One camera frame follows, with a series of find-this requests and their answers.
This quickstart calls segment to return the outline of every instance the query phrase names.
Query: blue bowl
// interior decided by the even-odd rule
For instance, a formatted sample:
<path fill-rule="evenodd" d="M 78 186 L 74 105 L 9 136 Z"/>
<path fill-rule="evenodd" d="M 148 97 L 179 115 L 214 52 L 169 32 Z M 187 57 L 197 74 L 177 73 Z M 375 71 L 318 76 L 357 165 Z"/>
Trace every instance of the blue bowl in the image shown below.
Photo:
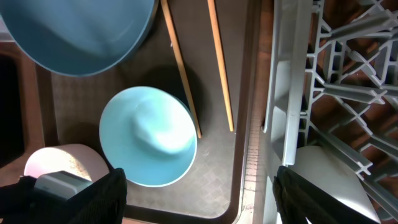
<path fill-rule="evenodd" d="M 156 88 L 133 87 L 106 105 L 99 124 L 106 158 L 131 182 L 163 187 L 193 164 L 197 133 L 188 108 Z"/>
<path fill-rule="evenodd" d="M 116 65 L 144 40 L 158 0 L 1 0 L 19 47 L 46 69 L 74 77 Z"/>

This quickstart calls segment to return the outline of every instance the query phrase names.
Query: dish rack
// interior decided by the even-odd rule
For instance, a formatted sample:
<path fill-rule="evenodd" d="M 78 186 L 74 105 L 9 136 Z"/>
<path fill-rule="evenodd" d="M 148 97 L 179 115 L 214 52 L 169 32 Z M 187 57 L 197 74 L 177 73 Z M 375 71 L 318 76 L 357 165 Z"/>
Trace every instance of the dish rack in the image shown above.
<path fill-rule="evenodd" d="M 267 142 L 264 218 L 276 221 L 269 186 L 277 168 L 294 165 L 298 147 L 319 144 L 357 174 L 366 193 L 380 205 L 376 211 L 381 220 L 398 220 L 398 199 L 379 184 L 384 177 L 398 176 L 398 141 L 391 137 L 398 130 L 398 121 L 375 130 L 366 119 L 374 105 L 398 110 L 398 11 L 390 11 L 383 0 L 358 1 L 366 10 L 350 23 L 332 29 L 324 20 L 325 1 L 274 3 L 263 129 Z M 353 39 L 372 39 L 375 44 L 364 53 L 348 46 Z M 359 74 L 368 82 L 356 82 Z M 327 128 L 312 120 L 313 106 L 322 97 L 336 101 L 344 111 L 344 116 Z M 363 130 L 356 144 L 338 137 L 349 125 Z M 362 154 L 369 147 L 385 152 L 389 161 L 370 169 L 373 163 Z"/>

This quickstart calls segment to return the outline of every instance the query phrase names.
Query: tray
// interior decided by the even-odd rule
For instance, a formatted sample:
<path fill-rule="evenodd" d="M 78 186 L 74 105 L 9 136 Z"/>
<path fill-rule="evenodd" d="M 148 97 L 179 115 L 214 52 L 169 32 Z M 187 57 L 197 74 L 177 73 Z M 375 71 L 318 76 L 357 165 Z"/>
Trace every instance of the tray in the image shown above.
<path fill-rule="evenodd" d="M 192 168 L 178 182 L 161 188 L 128 183 L 125 217 L 232 223 L 241 211 L 260 1 L 216 2 L 235 132 L 228 128 L 206 1 L 169 4 L 203 137 Z M 46 146 L 81 143 L 104 157 L 98 136 L 102 111 L 115 94 L 139 85 L 187 102 L 161 10 L 138 52 L 118 66 L 85 78 L 39 74 L 40 104 L 49 117 L 43 125 Z"/>

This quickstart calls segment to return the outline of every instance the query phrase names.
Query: chopstick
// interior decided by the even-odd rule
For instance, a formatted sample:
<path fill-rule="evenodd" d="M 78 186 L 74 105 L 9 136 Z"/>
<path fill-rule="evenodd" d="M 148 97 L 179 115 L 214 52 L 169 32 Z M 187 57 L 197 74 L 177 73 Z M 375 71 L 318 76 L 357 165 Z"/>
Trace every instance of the chopstick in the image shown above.
<path fill-rule="evenodd" d="M 185 71 L 184 63 L 181 56 L 180 46 L 178 44 L 177 36 L 175 34 L 173 19 L 170 13 L 169 5 L 167 4 L 167 0 L 160 0 L 160 3 L 162 5 L 164 18 L 166 20 L 167 30 L 169 31 L 169 36 L 172 41 L 174 56 L 175 60 L 177 61 L 178 70 L 180 71 L 182 85 L 184 87 L 185 95 L 187 96 L 188 100 L 188 105 L 197 129 L 198 138 L 201 138 L 199 120 L 197 117 L 197 112 L 195 111 L 195 105 L 193 104 L 193 98 L 191 94 L 191 89 L 189 87 L 187 72 Z"/>
<path fill-rule="evenodd" d="M 223 89 L 226 115 L 228 117 L 229 130 L 234 131 L 234 120 L 232 117 L 231 100 L 229 98 L 228 79 L 226 77 L 225 62 L 223 55 L 223 46 L 221 44 L 220 29 L 218 27 L 217 11 L 214 0 L 207 0 L 210 13 L 211 28 L 213 29 L 214 45 L 216 46 L 216 55 L 218 70 L 220 71 L 221 87 Z"/>

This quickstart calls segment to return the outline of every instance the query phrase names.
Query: bowl rim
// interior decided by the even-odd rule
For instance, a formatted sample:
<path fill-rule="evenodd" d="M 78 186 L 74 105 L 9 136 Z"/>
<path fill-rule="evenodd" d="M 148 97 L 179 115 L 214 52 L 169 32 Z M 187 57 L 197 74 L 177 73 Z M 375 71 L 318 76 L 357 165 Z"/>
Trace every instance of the bowl rim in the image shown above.
<path fill-rule="evenodd" d="M 71 144 L 63 144 L 63 145 L 59 145 L 59 146 L 47 146 L 47 147 L 43 147 L 40 148 L 38 150 L 36 150 L 35 152 L 33 152 L 29 158 L 27 159 L 26 163 L 25 163 L 25 167 L 24 167 L 24 176 L 29 175 L 29 170 L 28 168 L 32 165 L 32 163 L 35 163 L 36 161 L 34 159 L 38 159 L 40 158 L 39 156 L 43 153 L 45 153 L 46 151 L 60 151 L 60 152 L 65 152 L 69 155 L 71 155 L 72 157 L 74 156 L 72 153 L 70 153 L 68 150 L 65 150 L 65 148 L 63 147 L 79 147 L 82 148 L 84 150 L 89 150 L 91 155 L 96 154 L 99 156 L 99 158 L 101 158 L 101 161 L 97 161 L 97 164 L 100 166 L 100 163 L 103 163 L 104 167 L 108 172 L 109 172 L 109 167 L 105 161 L 105 159 L 98 153 L 96 152 L 94 149 L 92 149 L 89 146 L 86 146 L 84 144 L 80 144 L 80 143 L 71 143 Z"/>
<path fill-rule="evenodd" d="M 155 90 L 155 91 L 161 92 L 162 94 L 171 96 L 171 98 L 173 98 L 174 100 L 176 100 L 177 102 L 179 102 L 179 103 L 181 104 L 181 106 L 185 109 L 185 111 L 188 113 L 189 117 L 191 117 L 191 122 L 192 122 L 192 124 L 193 124 L 193 130 L 194 130 L 194 133 L 195 133 L 195 138 L 194 138 L 194 139 L 195 139 L 195 149 L 194 149 L 194 152 L 193 152 L 193 156 L 192 156 L 192 160 L 191 160 L 190 165 L 186 168 L 186 170 L 184 171 L 184 173 L 180 175 L 180 177 L 176 178 L 176 179 L 173 180 L 173 181 L 167 182 L 167 183 L 165 183 L 165 184 L 147 185 L 147 184 L 142 184 L 142 183 L 138 183 L 138 182 L 136 182 L 136 181 L 133 181 L 133 180 L 129 179 L 129 177 L 126 175 L 126 178 L 127 178 L 128 181 L 131 181 L 131 182 L 133 182 L 133 183 L 135 183 L 135 184 L 137 184 L 137 185 L 143 186 L 143 187 L 165 187 L 165 186 L 168 186 L 168 185 L 170 185 L 170 184 L 176 183 L 177 181 L 179 181 L 183 176 L 185 176 L 185 175 L 188 173 L 188 171 L 191 169 L 191 167 L 192 167 L 192 165 L 193 165 L 193 162 L 195 161 L 195 158 L 196 158 L 196 156 L 197 156 L 197 150 L 198 150 L 198 134 L 197 134 L 197 131 L 196 131 L 196 128 L 195 128 L 195 124 L 193 123 L 193 119 L 192 119 L 191 112 L 190 112 L 190 110 L 187 108 L 187 106 L 185 106 L 185 104 L 183 104 L 177 97 L 171 95 L 170 93 L 167 93 L 166 91 L 160 90 L 160 89 L 158 89 L 158 88 L 150 87 L 150 86 L 134 86 L 134 87 L 130 87 L 130 88 L 127 88 L 127 89 L 124 89 L 124 90 L 120 91 L 119 93 L 117 93 L 116 95 L 114 95 L 114 96 L 108 101 L 108 103 L 106 104 L 106 106 L 105 106 L 105 108 L 104 108 L 104 110 L 103 110 L 103 112 L 102 112 L 102 114 L 101 114 L 101 119 L 100 119 L 100 122 L 99 122 L 99 141 L 101 142 L 101 147 L 102 147 L 101 123 L 102 123 L 102 120 L 103 120 L 104 111 L 105 111 L 106 108 L 109 106 L 109 103 L 110 103 L 113 99 L 115 99 L 116 97 L 118 97 L 118 95 L 120 95 L 122 92 L 131 91 L 131 90 L 133 90 L 133 89 L 136 90 L 136 89 L 139 89 L 139 88 Z M 115 166 L 114 166 L 114 164 L 112 163 L 112 161 L 111 161 L 110 159 L 108 159 L 108 157 L 106 156 L 107 153 L 106 153 L 106 151 L 105 151 L 104 149 L 103 149 L 103 152 L 104 152 L 104 155 L 105 155 L 106 159 L 109 161 L 109 163 L 112 165 L 112 167 L 115 168 Z"/>

